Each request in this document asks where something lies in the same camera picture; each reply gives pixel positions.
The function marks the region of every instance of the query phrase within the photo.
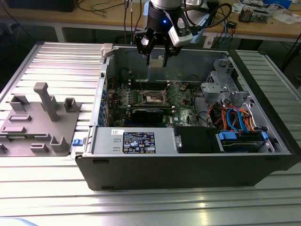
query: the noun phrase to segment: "barcode sticker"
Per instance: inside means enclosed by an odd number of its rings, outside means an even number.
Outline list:
[[[123,135],[124,129],[112,129],[112,135]]]

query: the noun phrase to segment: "floor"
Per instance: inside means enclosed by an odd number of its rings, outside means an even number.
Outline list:
[[[36,41],[57,41],[54,28],[51,27],[34,27],[25,26],[25,29],[34,37]],[[8,36],[0,26],[2,35],[0,36],[0,89],[9,81],[13,73],[19,67],[23,59],[26,57],[28,51],[34,45],[34,42],[27,34],[18,26],[14,28],[14,34]],[[81,43],[117,43],[124,44],[123,31],[106,31],[96,30],[93,35],[90,29],[75,29],[65,28],[64,30],[68,42],[81,42]],[[199,48],[203,46],[205,38],[201,40],[197,45],[193,47]],[[222,49],[237,49],[240,44],[240,39],[233,39],[233,41],[226,41],[225,45],[216,45],[215,48]],[[280,67],[284,56],[287,55],[288,49],[284,48],[278,41],[263,41],[258,50],[264,51],[269,57]],[[298,88],[301,85],[301,81],[296,79],[297,74],[301,74],[301,56],[297,56],[285,71],[285,75],[292,82],[292,84]]]

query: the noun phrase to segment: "wire bundle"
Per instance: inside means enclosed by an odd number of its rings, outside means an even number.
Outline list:
[[[211,109],[208,111],[208,115],[210,115],[213,108],[214,106],[212,106]],[[238,122],[240,128],[243,131],[255,131],[253,127],[252,116],[245,109],[237,108],[232,105],[226,105],[224,107],[221,107],[221,117],[214,123],[214,125],[218,126],[219,122],[222,121],[220,129],[228,130],[228,128],[230,127],[231,131],[238,132],[238,129],[234,126],[237,123],[237,120],[234,120],[233,123],[231,123],[230,121],[231,114],[235,114],[238,116]]]

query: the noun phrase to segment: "circuit board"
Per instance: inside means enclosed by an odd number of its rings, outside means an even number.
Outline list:
[[[131,112],[144,108],[164,112],[162,122],[156,127],[199,126],[193,91],[184,83],[172,83],[166,90],[136,90],[123,84],[111,90],[110,126],[135,127]]]

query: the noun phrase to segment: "table leg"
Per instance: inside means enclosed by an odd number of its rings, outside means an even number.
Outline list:
[[[214,38],[216,37],[217,33],[208,33],[206,35],[205,43],[203,45],[203,48],[211,48]]]
[[[59,42],[66,42],[66,38],[63,32],[63,28],[60,26],[55,26],[55,32],[56,32],[56,36],[57,36],[57,40]]]

